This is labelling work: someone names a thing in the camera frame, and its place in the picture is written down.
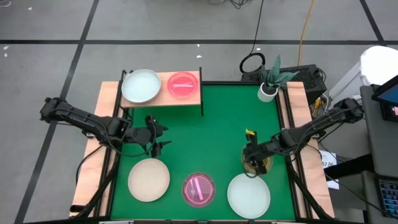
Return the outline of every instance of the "computer screen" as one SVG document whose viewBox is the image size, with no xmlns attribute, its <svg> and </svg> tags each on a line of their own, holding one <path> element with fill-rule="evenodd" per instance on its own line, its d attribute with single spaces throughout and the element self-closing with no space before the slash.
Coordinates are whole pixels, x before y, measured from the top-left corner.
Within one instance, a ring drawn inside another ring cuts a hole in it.
<svg viewBox="0 0 398 224">
<path fill-rule="evenodd" d="M 398 75 L 377 88 L 372 99 L 392 106 L 398 106 Z"/>
</svg>

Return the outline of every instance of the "pink petri dish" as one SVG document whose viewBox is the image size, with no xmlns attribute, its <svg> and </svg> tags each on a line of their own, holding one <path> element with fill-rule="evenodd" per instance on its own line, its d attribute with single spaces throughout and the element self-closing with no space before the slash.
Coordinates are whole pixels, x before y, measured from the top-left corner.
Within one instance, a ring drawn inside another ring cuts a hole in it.
<svg viewBox="0 0 398 224">
<path fill-rule="evenodd" d="M 215 194 L 213 179 L 202 172 L 189 175 L 182 185 L 182 197 L 195 208 L 203 208 L 210 204 Z"/>
<path fill-rule="evenodd" d="M 188 98 L 198 89 L 198 80 L 189 72 L 177 72 L 169 78 L 167 89 L 176 98 Z"/>
</svg>

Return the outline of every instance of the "wooden shelf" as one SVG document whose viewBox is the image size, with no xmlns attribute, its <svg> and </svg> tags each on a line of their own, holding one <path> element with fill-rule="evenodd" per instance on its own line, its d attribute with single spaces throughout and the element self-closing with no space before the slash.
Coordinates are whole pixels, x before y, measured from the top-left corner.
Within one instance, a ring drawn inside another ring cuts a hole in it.
<svg viewBox="0 0 398 224">
<path fill-rule="evenodd" d="M 174 97 L 169 90 L 167 89 L 167 82 L 169 81 L 170 77 L 177 72 L 157 72 L 162 81 L 160 86 L 159 94 L 152 100 L 147 103 L 132 103 L 125 99 L 125 97 L 121 97 L 121 106 L 123 108 L 134 108 L 134 107 L 151 107 L 151 106 L 188 106 L 188 105 L 200 105 L 201 103 L 201 77 L 199 71 L 188 71 L 198 81 L 198 89 L 196 92 L 184 99 Z"/>
</svg>

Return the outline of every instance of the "white plate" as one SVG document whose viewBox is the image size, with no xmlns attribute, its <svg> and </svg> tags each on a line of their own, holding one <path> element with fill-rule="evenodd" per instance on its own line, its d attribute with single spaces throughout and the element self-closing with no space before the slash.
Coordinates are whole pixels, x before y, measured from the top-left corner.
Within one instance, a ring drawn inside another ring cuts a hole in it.
<svg viewBox="0 0 398 224">
<path fill-rule="evenodd" d="M 228 202 L 239 216 L 255 219 L 262 216 L 271 202 L 267 184 L 260 178 L 237 175 L 228 186 Z"/>
<path fill-rule="evenodd" d="M 122 94 L 130 102 L 145 103 L 158 94 L 160 84 L 156 72 L 148 69 L 137 70 L 124 79 Z"/>
<path fill-rule="evenodd" d="M 127 181 L 130 193 L 141 202 L 160 198 L 169 187 L 170 173 L 158 159 L 139 161 L 130 171 Z"/>
</svg>

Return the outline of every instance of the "white paper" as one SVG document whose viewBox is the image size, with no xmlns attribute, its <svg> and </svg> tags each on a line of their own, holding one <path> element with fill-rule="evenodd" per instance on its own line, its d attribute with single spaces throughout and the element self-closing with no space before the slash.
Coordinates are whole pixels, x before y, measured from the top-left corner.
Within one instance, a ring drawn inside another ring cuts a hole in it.
<svg viewBox="0 0 398 224">
<path fill-rule="evenodd" d="M 327 168 L 327 167 L 330 167 L 330 166 L 337 165 L 337 160 L 333 157 L 333 156 L 336 157 L 336 153 L 332 152 L 333 155 L 331 155 L 329 152 L 322 151 L 322 150 L 319 150 L 319 151 L 322 154 L 322 165 L 323 165 L 323 168 Z M 337 189 L 337 190 L 340 189 L 340 186 L 336 182 L 334 182 L 332 180 L 328 181 L 328 187 L 331 188 L 331 189 Z"/>
</svg>

